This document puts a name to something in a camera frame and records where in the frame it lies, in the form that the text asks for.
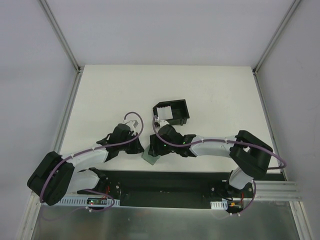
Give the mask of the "green leather card holder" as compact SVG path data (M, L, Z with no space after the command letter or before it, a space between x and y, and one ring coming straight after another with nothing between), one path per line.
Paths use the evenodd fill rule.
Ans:
M160 159L160 156L152 156L149 154L149 150L150 150L150 145L144 150L143 154L142 154L142 158L148 162L150 165L154 165L157 160Z

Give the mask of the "black plastic card box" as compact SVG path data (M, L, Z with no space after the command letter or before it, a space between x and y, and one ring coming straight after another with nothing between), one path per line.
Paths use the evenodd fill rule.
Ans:
M190 118L185 99L158 102L153 108L153 115L171 125L184 125Z

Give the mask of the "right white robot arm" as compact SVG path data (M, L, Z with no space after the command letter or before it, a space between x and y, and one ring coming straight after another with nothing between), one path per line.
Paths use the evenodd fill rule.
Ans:
M167 124L150 135L149 141L143 159L151 164L170 153L184 158L216 156L232 159L237 168L230 173L225 192L233 198L242 193L247 183L266 175L273 153L269 145L246 130L240 130L235 136L211 138L196 134L181 135Z

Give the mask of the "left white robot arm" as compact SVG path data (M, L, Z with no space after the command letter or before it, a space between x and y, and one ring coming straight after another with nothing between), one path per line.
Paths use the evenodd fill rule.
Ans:
M55 151L45 155L27 181L27 187L39 196L41 203L57 204L66 194L89 189L99 195L105 191L107 177L97 164L106 163L125 152L128 155L144 151L136 128L136 120L119 123L95 146L69 156Z

